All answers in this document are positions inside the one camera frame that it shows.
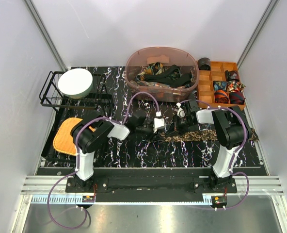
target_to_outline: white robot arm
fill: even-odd
[[[222,109],[204,109],[200,110],[195,100],[178,103],[177,115],[173,117],[172,132],[185,133],[188,128],[196,124],[214,124],[217,139],[220,142],[220,149],[217,162],[213,165],[210,175],[210,187],[222,187],[230,183],[231,172],[236,161],[240,145],[252,135],[247,119],[240,108],[235,105],[230,110]]]

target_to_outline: wooden organizer tray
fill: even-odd
[[[199,83],[197,86],[197,97],[201,101],[209,103],[212,107],[231,107],[236,104],[230,103],[216,103],[215,102],[215,91],[213,88],[213,81],[226,81],[225,71],[232,71],[237,69],[237,65],[234,62],[211,62],[211,70],[200,70]],[[241,110],[246,107],[246,104],[237,104]],[[204,103],[199,103],[200,108],[207,108]]]

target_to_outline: white wall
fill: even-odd
[[[52,112],[38,94],[58,69],[23,1],[0,1],[0,233],[34,171]]]
[[[33,0],[65,64],[123,66],[150,46],[237,61],[269,0]]]
[[[270,172],[287,198],[287,0],[278,3],[240,75]]]

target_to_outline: wire dish rack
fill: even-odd
[[[82,99],[71,99],[59,91],[57,83],[64,74],[60,71],[50,71],[40,91],[39,99],[42,106],[52,107],[56,112],[58,108],[100,110],[101,114],[110,117],[113,109],[112,95],[108,94],[106,88],[106,75],[95,74],[93,76],[93,88],[88,96]]]
[[[55,120],[41,156],[46,159],[48,166],[73,167],[76,164],[76,157],[57,152],[53,147],[54,137],[61,124],[70,117],[90,118],[94,110],[101,115],[111,117],[113,114],[114,102],[111,94],[106,88],[106,75],[92,73],[93,88],[88,96],[82,99],[71,99],[64,96],[58,89],[57,83],[64,72],[51,71],[40,91],[39,99],[42,106],[52,107],[56,111]],[[96,166],[103,166],[103,157],[107,152],[108,144],[97,150],[95,158]]]

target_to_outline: plastic storage bin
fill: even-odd
[[[180,67],[182,74],[192,73],[192,86],[189,88],[165,88],[155,86],[135,86],[130,83],[139,74],[143,67],[150,63],[161,62],[163,66],[177,65]],[[165,102],[180,102],[186,100],[191,92],[197,87],[199,82],[199,69],[196,60],[187,52],[169,48],[169,47],[150,47],[135,52],[128,59],[125,68],[125,80],[130,87],[132,94],[137,92],[148,92],[153,95],[158,101]],[[138,95],[138,99],[149,99],[147,95]]]

